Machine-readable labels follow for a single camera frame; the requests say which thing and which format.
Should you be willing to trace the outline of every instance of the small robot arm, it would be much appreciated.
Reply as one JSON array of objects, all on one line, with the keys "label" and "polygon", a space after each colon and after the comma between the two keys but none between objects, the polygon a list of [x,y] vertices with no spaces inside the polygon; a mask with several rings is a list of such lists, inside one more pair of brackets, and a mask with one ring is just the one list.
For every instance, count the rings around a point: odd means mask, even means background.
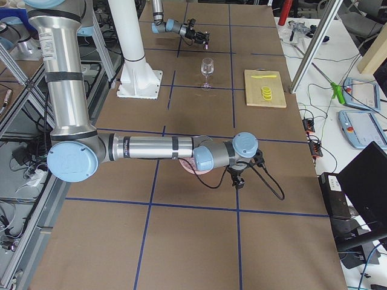
[{"label": "small robot arm", "polygon": [[152,9],[154,19],[154,22],[152,23],[153,33],[174,32],[181,37],[192,40],[193,43],[202,44],[205,49],[208,49],[210,34],[207,32],[203,33],[195,31],[195,19],[189,19],[186,24],[181,24],[173,19],[168,19],[167,22],[165,22],[162,0],[152,0]]},{"label": "small robot arm", "polygon": [[77,44],[83,19],[93,12],[91,1],[25,0],[25,3],[30,23],[39,33],[54,111],[53,146],[47,156],[53,175],[67,182],[78,182],[93,175],[99,164],[120,158],[193,157],[199,171],[228,166],[237,185],[240,173],[259,151],[258,141],[250,133],[240,133],[226,142],[214,142],[205,136],[122,137],[98,133],[89,121]]}]

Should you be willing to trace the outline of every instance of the green tool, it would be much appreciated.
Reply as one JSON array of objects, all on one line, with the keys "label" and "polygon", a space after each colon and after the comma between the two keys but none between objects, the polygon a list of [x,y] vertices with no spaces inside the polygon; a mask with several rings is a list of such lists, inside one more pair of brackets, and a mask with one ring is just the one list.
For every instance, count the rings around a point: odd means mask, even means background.
[{"label": "green tool", "polygon": [[[302,55],[305,55],[302,50],[300,50],[298,48],[297,45],[295,44],[292,44]],[[323,71],[321,69],[319,69],[317,67],[317,65],[315,65],[313,62],[312,62],[312,65],[314,66],[314,68],[319,72],[321,73],[321,75],[328,81],[328,83],[331,85],[332,89],[333,89],[333,95],[332,95],[332,98],[335,98],[337,97],[338,101],[340,104],[344,105],[345,104],[345,100],[344,100],[344,97],[343,97],[343,91],[342,91],[342,87],[340,85],[337,85],[335,84],[334,82],[332,82],[332,80],[326,75],[323,73]]]}]

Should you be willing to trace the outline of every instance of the wine glass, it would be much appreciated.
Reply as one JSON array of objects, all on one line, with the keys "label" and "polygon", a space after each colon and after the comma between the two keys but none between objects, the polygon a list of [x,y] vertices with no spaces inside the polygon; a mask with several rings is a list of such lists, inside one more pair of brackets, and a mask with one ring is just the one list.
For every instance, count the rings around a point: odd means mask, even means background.
[{"label": "wine glass", "polygon": [[208,82],[208,77],[213,74],[213,59],[209,57],[203,59],[203,61],[201,62],[201,73],[206,78],[202,89],[203,91],[208,91],[211,88],[211,85]]}]

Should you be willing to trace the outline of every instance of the wooden cutting board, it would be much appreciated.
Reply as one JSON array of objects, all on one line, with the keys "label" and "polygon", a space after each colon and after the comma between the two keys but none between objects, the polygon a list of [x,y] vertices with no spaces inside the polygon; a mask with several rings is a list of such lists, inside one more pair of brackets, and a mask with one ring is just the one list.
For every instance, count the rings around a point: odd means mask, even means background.
[{"label": "wooden cutting board", "polygon": [[[254,79],[252,76],[266,76],[275,74],[275,78]],[[284,89],[281,76],[277,71],[256,71],[245,69],[244,83],[246,89],[246,104],[248,106],[286,108]],[[272,99],[264,100],[261,88],[268,86],[272,90]]]}]

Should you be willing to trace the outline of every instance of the yellow knife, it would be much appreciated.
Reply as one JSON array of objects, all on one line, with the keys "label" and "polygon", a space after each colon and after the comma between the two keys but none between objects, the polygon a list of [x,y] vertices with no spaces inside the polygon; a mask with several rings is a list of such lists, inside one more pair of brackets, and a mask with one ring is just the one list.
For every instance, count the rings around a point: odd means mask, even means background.
[{"label": "yellow knife", "polygon": [[253,79],[264,79],[264,78],[275,78],[277,77],[276,74],[267,74],[263,76],[252,76]]}]

